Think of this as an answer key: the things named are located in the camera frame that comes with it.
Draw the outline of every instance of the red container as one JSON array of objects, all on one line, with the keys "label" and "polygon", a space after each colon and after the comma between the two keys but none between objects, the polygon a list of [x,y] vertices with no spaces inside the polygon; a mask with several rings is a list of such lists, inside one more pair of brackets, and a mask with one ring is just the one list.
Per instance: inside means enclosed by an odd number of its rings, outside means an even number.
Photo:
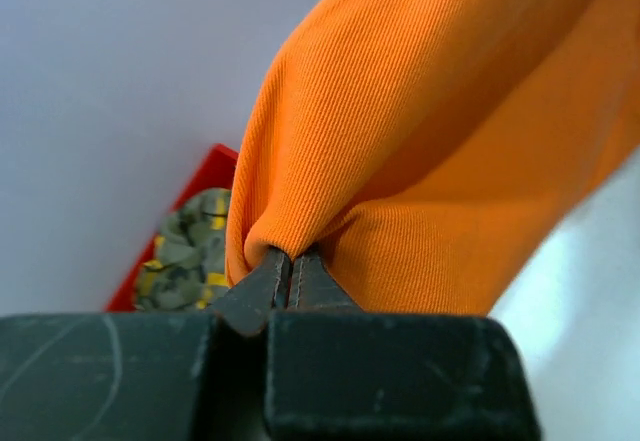
[{"label": "red container", "polygon": [[[216,144],[198,167],[189,184],[184,188],[182,194],[175,200],[172,210],[182,206],[189,198],[195,196],[200,191],[209,188],[231,188],[233,183],[233,173],[236,168],[238,153],[227,148],[223,144]],[[129,274],[120,285],[116,293],[107,304],[106,311],[133,311],[132,295],[133,285],[140,265],[149,261],[153,257],[153,237],[147,243],[144,251],[138,256],[137,261],[129,270]]]}]

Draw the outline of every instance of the ribbed orange fabric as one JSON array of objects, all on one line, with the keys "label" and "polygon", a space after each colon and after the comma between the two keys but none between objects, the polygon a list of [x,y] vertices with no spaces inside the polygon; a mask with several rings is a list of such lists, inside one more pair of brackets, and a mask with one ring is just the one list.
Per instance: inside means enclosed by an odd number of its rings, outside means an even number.
[{"label": "ribbed orange fabric", "polygon": [[363,307],[486,313],[640,141],[640,0],[322,0],[271,67],[235,283],[321,243]]}]

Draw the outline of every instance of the camouflage cloth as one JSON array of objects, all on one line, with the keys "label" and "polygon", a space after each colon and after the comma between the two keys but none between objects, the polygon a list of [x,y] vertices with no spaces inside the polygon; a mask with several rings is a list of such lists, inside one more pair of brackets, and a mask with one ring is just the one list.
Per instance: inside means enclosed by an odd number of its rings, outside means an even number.
[{"label": "camouflage cloth", "polygon": [[204,309],[224,294],[224,243],[231,192],[208,189],[168,215],[154,259],[140,267],[133,303],[144,311]]}]

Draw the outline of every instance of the white surface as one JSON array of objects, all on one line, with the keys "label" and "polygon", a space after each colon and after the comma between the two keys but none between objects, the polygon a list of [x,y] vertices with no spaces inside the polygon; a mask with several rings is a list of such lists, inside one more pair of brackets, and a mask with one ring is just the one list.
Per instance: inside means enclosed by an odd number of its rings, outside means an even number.
[{"label": "white surface", "polygon": [[640,152],[540,247],[492,313],[549,441],[640,439]]},{"label": "white surface", "polygon": [[318,0],[0,0],[0,314],[99,309]]},{"label": "white surface", "polygon": [[[316,0],[0,0],[0,314],[98,309]],[[549,441],[640,439],[640,156],[494,314]]]}]

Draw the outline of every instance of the orange garment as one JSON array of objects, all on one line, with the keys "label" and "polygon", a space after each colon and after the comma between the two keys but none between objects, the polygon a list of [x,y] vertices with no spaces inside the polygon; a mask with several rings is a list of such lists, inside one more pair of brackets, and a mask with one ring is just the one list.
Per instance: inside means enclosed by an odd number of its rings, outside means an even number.
[{"label": "orange garment", "polygon": [[640,0],[322,0],[269,70],[237,283],[319,241],[369,310],[486,313],[640,140]]}]

